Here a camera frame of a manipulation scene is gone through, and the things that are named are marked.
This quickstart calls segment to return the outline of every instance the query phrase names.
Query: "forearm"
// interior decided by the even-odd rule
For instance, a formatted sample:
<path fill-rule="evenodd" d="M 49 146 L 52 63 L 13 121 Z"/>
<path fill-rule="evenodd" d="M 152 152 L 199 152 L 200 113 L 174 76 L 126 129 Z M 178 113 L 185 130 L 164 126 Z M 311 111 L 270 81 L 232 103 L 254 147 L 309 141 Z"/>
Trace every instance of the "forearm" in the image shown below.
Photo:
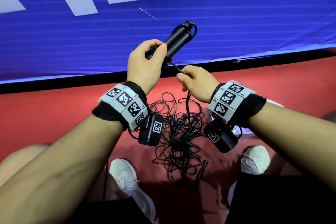
<path fill-rule="evenodd" d="M 93 115 L 0 188 L 2 223 L 64 222 L 84 199 L 123 127 Z"/>
<path fill-rule="evenodd" d="M 336 124 L 266 103 L 250 129 L 288 161 L 336 192 Z"/>

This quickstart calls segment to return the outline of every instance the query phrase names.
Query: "left forearm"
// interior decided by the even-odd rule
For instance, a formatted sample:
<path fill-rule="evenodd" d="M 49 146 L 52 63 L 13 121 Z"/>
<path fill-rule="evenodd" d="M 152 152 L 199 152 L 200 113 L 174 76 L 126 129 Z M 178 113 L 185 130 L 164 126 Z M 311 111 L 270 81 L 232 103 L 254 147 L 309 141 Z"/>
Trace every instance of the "left forearm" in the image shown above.
<path fill-rule="evenodd" d="M 0 188 L 2 223 L 64 222 L 84 199 L 117 143 L 119 121 L 89 116 Z"/>

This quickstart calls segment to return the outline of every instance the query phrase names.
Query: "white sneaker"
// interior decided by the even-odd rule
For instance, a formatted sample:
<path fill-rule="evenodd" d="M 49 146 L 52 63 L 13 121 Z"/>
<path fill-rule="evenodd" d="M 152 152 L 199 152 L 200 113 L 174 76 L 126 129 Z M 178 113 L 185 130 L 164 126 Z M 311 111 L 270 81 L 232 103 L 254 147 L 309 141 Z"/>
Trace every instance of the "white sneaker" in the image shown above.
<path fill-rule="evenodd" d="M 156 215 L 154 203 L 139 187 L 137 174 L 132 165 L 122 158 L 116 158 L 111 162 L 110 174 L 117 182 L 119 188 L 130 197 L 133 197 L 141 211 L 153 223 Z"/>
<path fill-rule="evenodd" d="M 271 159 L 264 146 L 257 145 L 247 148 L 241 158 L 241 171 L 252 175 L 262 175 L 270 165 Z M 233 193 L 235 191 L 237 181 L 231 185 L 227 196 L 227 201 L 231 205 Z"/>

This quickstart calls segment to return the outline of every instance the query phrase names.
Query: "finger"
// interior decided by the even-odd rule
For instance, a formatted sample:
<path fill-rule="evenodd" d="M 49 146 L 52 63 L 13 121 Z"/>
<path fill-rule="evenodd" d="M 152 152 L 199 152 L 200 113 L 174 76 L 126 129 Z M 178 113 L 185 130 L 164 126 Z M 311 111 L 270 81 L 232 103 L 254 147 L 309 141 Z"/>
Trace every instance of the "finger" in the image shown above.
<path fill-rule="evenodd" d="M 182 68 L 182 72 L 188 75 L 191 75 L 192 78 L 195 78 L 197 75 L 197 71 L 199 70 L 199 67 L 187 65 L 184 68 Z"/>
<path fill-rule="evenodd" d="M 147 52 L 152 45 L 160 45 L 162 42 L 158 39 L 152 39 L 152 40 L 147 40 L 145 42 L 142 42 L 133 52 L 134 53 L 145 53 Z"/>
<path fill-rule="evenodd" d="M 167 45 L 166 43 L 162 43 L 154 52 L 151 60 L 156 64 L 162 65 L 166 55 L 167 55 Z"/>
<path fill-rule="evenodd" d="M 178 73 L 178 74 L 176 75 L 176 78 L 177 78 L 180 82 L 182 82 L 182 84 L 183 84 L 183 89 L 188 89 L 188 90 L 190 90 L 190 89 L 192 88 L 192 86 L 193 86 L 193 80 L 192 80 L 189 76 L 187 76 L 186 74 Z"/>

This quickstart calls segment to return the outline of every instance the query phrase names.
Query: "black baseboard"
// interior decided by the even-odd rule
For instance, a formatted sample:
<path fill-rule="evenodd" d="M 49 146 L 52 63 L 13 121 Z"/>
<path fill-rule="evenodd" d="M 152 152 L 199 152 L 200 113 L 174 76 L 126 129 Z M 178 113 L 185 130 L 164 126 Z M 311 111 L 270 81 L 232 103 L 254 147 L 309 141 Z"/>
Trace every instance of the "black baseboard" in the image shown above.
<path fill-rule="evenodd" d="M 333 53 L 324 50 L 315 50 L 307 52 L 294 52 L 283 55 L 276 55 L 266 58 L 242 60 L 234 63 L 232 60 L 216 61 L 211 63 L 196 64 L 209 72 L 232 71 L 254 67 L 273 66 L 281 64 L 296 63 L 314 59 L 321 59 L 334 56 Z M 162 70 L 161 77 L 172 77 L 176 75 L 174 67 L 168 67 Z M 126 72 L 93 74 L 67 78 L 57 78 L 49 80 L 38 80 L 31 82 L 15 82 L 0 85 L 0 94 L 19 93 L 38 90 L 54 90 L 90 85 L 99 85 L 107 83 L 124 82 L 126 80 Z"/>

